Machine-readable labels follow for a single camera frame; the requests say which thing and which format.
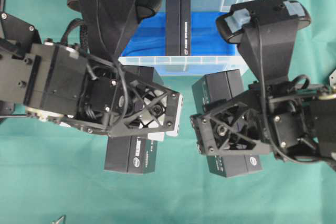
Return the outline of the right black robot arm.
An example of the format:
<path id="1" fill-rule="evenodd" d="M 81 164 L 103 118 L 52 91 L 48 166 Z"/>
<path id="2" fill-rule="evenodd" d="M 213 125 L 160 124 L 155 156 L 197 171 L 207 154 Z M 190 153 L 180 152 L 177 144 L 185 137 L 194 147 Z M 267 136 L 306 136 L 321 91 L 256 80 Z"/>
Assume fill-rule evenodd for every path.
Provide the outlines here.
<path id="1" fill-rule="evenodd" d="M 190 117 L 205 156 L 273 154 L 335 169 L 335 93 L 329 87 L 259 85 Z"/>

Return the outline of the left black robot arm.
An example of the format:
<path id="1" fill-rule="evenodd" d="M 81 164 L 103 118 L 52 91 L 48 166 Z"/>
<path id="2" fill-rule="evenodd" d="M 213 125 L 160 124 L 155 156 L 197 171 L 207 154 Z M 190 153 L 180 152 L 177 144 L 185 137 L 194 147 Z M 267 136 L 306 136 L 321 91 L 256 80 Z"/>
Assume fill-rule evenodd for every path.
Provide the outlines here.
<path id="1" fill-rule="evenodd" d="M 42 42 L 32 24 L 1 12 L 1 102 L 23 105 L 27 118 L 109 137 L 176 137 L 183 97 L 150 70 Z"/>

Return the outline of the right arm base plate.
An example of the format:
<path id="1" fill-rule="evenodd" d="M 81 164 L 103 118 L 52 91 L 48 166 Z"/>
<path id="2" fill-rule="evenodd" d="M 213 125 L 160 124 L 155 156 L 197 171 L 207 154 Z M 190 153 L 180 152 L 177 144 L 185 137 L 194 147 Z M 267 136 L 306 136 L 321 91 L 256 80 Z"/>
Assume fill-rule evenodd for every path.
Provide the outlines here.
<path id="1" fill-rule="evenodd" d="M 336 70 L 329 75 L 329 85 L 334 86 L 336 84 Z"/>

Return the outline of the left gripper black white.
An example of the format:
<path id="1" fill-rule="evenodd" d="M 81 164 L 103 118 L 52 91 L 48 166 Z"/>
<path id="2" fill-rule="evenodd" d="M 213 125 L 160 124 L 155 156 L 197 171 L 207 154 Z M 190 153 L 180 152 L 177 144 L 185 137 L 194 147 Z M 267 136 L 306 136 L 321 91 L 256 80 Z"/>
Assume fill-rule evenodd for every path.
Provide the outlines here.
<path id="1" fill-rule="evenodd" d="M 177 137 L 183 96 L 126 71 L 118 62 L 94 56 L 60 62 L 60 125 L 91 134 Z"/>

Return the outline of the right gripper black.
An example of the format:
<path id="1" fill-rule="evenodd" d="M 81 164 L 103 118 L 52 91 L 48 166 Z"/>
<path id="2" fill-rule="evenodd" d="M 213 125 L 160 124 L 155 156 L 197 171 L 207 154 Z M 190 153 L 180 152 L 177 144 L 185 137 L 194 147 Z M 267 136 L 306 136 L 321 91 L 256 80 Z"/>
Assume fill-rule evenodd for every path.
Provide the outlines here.
<path id="1" fill-rule="evenodd" d="M 207 105 L 191 115 L 199 152 L 206 156 L 264 155 L 282 161 L 319 161 L 320 139 L 316 136 L 307 90 L 268 94 L 249 89 L 228 101 Z"/>

